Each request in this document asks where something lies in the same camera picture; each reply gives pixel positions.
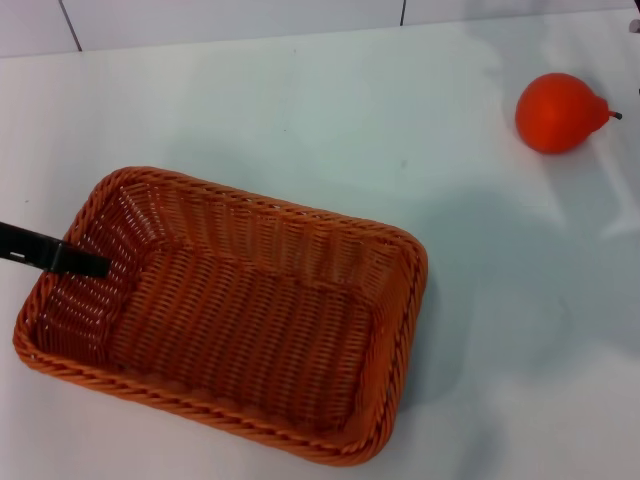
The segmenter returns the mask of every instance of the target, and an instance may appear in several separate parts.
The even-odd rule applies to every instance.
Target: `tile grout line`
[[[404,25],[404,10],[407,8],[407,0],[402,1],[402,15],[400,15],[400,26]]]
[[[73,25],[71,24],[71,20],[69,19],[69,15],[67,14],[67,9],[64,7],[64,3],[62,3],[62,0],[58,0],[58,3],[60,4],[60,8],[62,9],[62,14],[64,15],[64,18],[67,21],[67,26],[69,27],[69,31],[73,36],[73,41],[76,42],[76,47],[78,48],[78,51],[81,52],[82,47],[80,46],[80,41],[78,40],[76,31],[73,29]]]

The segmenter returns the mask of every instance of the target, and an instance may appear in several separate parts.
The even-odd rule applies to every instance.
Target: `basket bottom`
[[[108,367],[317,432],[353,412],[371,307],[344,285],[157,252],[106,339]]]

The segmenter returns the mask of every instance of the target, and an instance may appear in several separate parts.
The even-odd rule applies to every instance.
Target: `white table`
[[[0,61],[0,219],[62,235],[149,164],[405,228],[430,254],[386,449],[314,465],[54,380],[16,357],[38,273],[0,268],[7,479],[635,479],[640,35],[633,10]],[[536,76],[624,119],[544,159],[513,134]]]

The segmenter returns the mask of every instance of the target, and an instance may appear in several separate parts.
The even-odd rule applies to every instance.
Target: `wicker basket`
[[[318,463],[389,439],[427,272],[409,234],[126,168],[65,240],[111,272],[40,277],[14,334],[29,367]]]

